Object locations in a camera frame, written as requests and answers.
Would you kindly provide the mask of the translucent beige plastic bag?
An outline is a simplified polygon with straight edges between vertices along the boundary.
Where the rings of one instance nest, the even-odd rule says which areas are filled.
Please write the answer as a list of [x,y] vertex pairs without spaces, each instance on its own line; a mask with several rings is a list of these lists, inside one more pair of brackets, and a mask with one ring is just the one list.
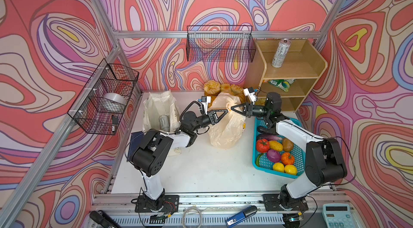
[[229,93],[220,93],[212,103],[212,110],[228,110],[228,113],[215,125],[212,125],[207,132],[210,143],[219,149],[230,149],[234,147],[245,130],[246,117],[233,110],[232,106],[241,104],[238,96]]

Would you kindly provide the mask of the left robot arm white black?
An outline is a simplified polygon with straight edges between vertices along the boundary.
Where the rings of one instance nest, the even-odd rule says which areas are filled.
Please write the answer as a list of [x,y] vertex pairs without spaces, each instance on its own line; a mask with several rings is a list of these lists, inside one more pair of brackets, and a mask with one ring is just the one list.
[[219,109],[202,111],[197,116],[193,111],[186,111],[180,117],[180,127],[175,132],[150,130],[144,134],[130,158],[130,163],[141,173],[145,185],[137,200],[138,210],[158,212],[171,205],[166,202],[159,175],[169,152],[192,146],[199,135],[198,130],[219,123],[227,113],[228,110]]

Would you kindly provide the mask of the white canvas tote bag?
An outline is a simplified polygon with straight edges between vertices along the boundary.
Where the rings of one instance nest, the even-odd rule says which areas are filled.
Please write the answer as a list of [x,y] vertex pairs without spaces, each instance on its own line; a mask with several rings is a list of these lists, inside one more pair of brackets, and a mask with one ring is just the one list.
[[[161,116],[167,117],[169,128],[161,126]],[[144,101],[143,133],[150,130],[173,133],[180,127],[180,111],[170,90],[162,93],[149,93]]]

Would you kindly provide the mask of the white energy drink can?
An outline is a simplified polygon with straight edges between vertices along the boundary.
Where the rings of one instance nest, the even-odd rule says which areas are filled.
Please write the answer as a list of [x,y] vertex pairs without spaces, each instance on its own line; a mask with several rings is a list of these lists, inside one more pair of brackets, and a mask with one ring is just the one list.
[[168,115],[160,115],[159,117],[160,129],[165,132],[170,131],[170,118]]

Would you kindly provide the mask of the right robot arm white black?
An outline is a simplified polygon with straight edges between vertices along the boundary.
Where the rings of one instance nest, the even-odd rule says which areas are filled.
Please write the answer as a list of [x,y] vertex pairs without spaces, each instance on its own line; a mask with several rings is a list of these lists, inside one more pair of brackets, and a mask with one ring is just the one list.
[[244,95],[249,102],[232,106],[232,111],[246,117],[261,118],[265,123],[263,133],[284,136],[305,153],[304,173],[283,185],[275,202],[283,210],[306,211],[305,197],[309,193],[347,176],[340,144],[334,138],[323,138],[306,131],[283,115],[280,94],[269,92],[263,106],[255,104],[257,92],[254,88],[244,89]]

